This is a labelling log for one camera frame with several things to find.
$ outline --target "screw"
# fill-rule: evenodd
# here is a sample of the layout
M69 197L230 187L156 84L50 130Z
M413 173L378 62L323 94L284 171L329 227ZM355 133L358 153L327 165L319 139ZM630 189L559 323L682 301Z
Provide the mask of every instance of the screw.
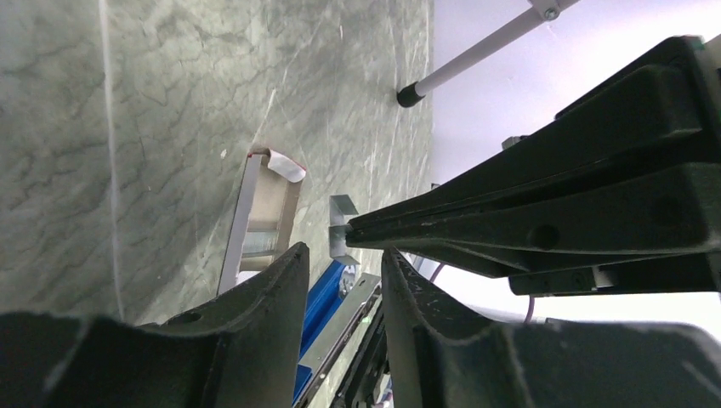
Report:
M546 13L543 13L546 21L553 21L559 18L559 11L555 8L549 8Z

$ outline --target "gray marble surface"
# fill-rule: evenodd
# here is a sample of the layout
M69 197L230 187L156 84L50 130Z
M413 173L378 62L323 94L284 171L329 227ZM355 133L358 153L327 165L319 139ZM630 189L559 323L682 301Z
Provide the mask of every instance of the gray marble surface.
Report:
M430 101L394 93L429 72L429 0L100 5L0 4L0 311L138 324L211 299L253 146L308 168L311 282L330 194L364 213L428 189Z

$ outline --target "metal pole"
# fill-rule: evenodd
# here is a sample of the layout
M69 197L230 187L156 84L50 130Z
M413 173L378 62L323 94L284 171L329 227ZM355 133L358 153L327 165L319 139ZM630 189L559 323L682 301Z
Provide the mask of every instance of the metal pole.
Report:
M557 3L551 2L552 6L547 8L539 3L549 4L548 0L531 1L534 6L533 8L529 8L523 14L509 21L506 25L490 34L490 36L480 40L473 47L441 66L441 68L432 72L424 79L403 88L397 94L398 103L404 108L414 106L435 88L448 82L461 72L466 71L482 59L494 54L499 49L521 38L527 32L540 26L544 21L557 19L561 11L579 1L580 0L562 0Z

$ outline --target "white background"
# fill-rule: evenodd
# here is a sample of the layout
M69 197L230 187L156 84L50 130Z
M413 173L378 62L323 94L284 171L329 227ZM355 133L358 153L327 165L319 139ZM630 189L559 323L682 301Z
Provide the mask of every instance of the white background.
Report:
M434 63L441 66L530 7L525 0L436 0ZM666 37L721 33L721 0L581 0L556 21L434 91L431 174L444 183L530 134ZM436 284L475 309L524 315L506 280L446 267ZM569 320L678 321L721 339L716 293L543 298L536 315Z

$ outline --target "black rubber foot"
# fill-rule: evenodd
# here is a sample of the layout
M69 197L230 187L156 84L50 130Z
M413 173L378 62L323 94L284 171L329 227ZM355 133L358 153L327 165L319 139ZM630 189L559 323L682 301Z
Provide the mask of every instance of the black rubber foot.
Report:
M414 82L411 85L408 85L407 87L401 89L400 92L398 92L398 95L396 95L396 98L398 99L398 103L400 106L403 106L404 108L410 108L411 106L415 106L418 102L423 100L426 96L420 96L416 93L416 84L418 82Z

